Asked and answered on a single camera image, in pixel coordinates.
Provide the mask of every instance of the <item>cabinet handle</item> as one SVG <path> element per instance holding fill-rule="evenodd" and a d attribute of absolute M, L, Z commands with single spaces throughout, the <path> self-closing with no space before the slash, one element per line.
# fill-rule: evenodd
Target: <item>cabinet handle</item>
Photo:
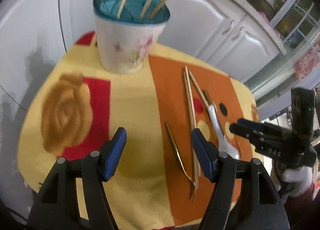
<path fill-rule="evenodd" d="M 230 30 L 233 28 L 233 26 L 234 26 L 235 23 L 236 23 L 236 20 L 233 19 L 233 20 L 231 21 L 231 24 L 230 24 L 229 28 L 228 28 L 227 30 L 223 31 L 223 32 L 222 32 L 222 35 L 226 35 L 226 33 L 230 32 Z"/>
<path fill-rule="evenodd" d="M 242 33 L 244 33 L 244 27 L 243 27 L 243 26 L 241 26 L 239 33 L 232 38 L 232 41 L 235 41 L 236 39 L 238 39 L 239 36 L 240 36 Z"/>

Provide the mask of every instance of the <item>red cloth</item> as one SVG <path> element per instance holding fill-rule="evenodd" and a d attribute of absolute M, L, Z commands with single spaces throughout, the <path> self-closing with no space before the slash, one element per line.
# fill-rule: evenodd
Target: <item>red cloth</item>
<path fill-rule="evenodd" d="M 295 225 L 300 220 L 307 207 L 312 203 L 314 191 L 315 184 L 312 183 L 310 188 L 301 196 L 295 198 L 288 197 L 284 204 L 284 209 L 287 213 L 290 226 Z"/>
<path fill-rule="evenodd" d="M 82 37 L 79 40 L 77 40 L 76 45 L 90 45 L 94 34 L 95 31 L 91 31 L 82 35 Z"/>
<path fill-rule="evenodd" d="M 90 90 L 90 105 L 93 120 L 90 131 L 84 141 L 76 147 L 66 147 L 63 157 L 68 161 L 81 159 L 109 140 L 110 88 L 111 82 L 95 78 L 84 78 Z"/>

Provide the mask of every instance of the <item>white cup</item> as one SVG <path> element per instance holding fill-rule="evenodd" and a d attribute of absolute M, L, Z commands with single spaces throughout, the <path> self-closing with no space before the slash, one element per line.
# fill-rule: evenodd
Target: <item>white cup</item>
<path fill-rule="evenodd" d="M 102 65 L 115 73 L 139 70 L 167 24 L 131 24 L 98 15 L 95 22 Z"/>
<path fill-rule="evenodd" d="M 120 19 L 121 0 L 93 0 L 96 36 L 102 65 L 115 73 L 139 70 L 170 18 L 163 6 L 156 16 L 148 16 L 160 0 L 152 0 L 146 17 L 139 18 L 146 0 L 127 0 Z"/>

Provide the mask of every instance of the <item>yellow tablecloth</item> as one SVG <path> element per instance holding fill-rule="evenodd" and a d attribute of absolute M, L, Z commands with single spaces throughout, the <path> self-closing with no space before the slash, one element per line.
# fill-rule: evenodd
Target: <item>yellow tablecloth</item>
<path fill-rule="evenodd" d="M 98 92 L 109 102 L 106 138 L 118 127 L 127 130 L 127 144 L 114 177 L 104 183 L 106 195 L 120 229 L 161 229 L 200 222 L 213 184 L 201 175 L 195 200 L 189 199 L 191 186 L 173 155 L 164 122 L 170 123 L 180 148 L 186 170 L 192 175 L 191 147 L 182 67 L 187 65 L 199 85 L 207 89 L 215 103 L 218 119 L 228 141 L 236 146 L 241 159 L 262 159 L 246 139 L 228 131 L 238 118 L 257 118 L 255 101 L 240 82 L 198 59 L 177 50 L 156 44 L 151 56 L 138 72 L 118 75 L 107 72 L 101 62 L 94 33 L 86 34 L 57 64 L 34 98 L 20 134 L 18 162 L 26 182 L 38 192 L 57 157 L 44 150 L 41 135 L 43 101 L 63 73 L 82 72 L 85 78 L 110 83 L 110 92 Z M 97 92 L 91 98 L 97 98 Z M 196 121 L 203 134 L 217 144 L 210 119 L 193 88 Z M 228 111 L 219 110 L 222 103 Z M 237 181 L 234 201 L 240 192 Z M 80 214 L 87 218 L 81 179 L 77 179 Z"/>

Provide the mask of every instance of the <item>electric cord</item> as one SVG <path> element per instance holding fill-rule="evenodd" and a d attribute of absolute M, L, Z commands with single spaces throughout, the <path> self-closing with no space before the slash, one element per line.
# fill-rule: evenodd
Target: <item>electric cord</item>
<path fill-rule="evenodd" d="M 290 193 L 290 192 L 294 189 L 294 187 L 292 187 L 291 189 L 289 189 L 289 190 L 286 191 L 289 183 L 288 183 L 288 182 L 285 182 L 285 181 L 283 181 L 283 180 L 281 179 L 281 177 L 280 177 L 280 175 L 279 175 L 279 173 L 278 173 L 277 167 L 276 167 L 276 160 L 273 160 L 273 169 L 275 170 L 275 175 L 276 175 L 276 177 L 277 177 L 277 179 L 278 179 L 278 181 L 279 181 L 279 184 L 280 184 L 280 186 L 281 186 L 281 189 L 279 190 L 279 195 L 280 195 L 280 197 L 282 197 L 282 196 Z"/>
<path fill-rule="evenodd" d="M 28 221 L 24 216 L 22 216 L 21 214 L 19 214 L 17 211 L 15 211 L 15 210 L 13 210 L 13 209 L 11 209 L 11 208 L 9 208 L 9 207 L 6 207 L 7 208 L 7 210 L 10 212 L 10 213 L 13 213 L 14 215 L 16 215 L 17 217 L 19 217 L 19 218 L 21 218 L 22 220 L 24 220 L 24 221 Z"/>
<path fill-rule="evenodd" d="M 31 227 L 31 226 L 26 226 L 26 225 L 24 225 L 23 223 L 20 223 L 20 222 L 18 222 L 20 225 L 21 225 L 21 227 L 23 228 L 23 229 L 25 229 L 25 230 L 38 230 L 38 229 L 35 229 L 35 228 L 33 228 L 33 227 Z"/>

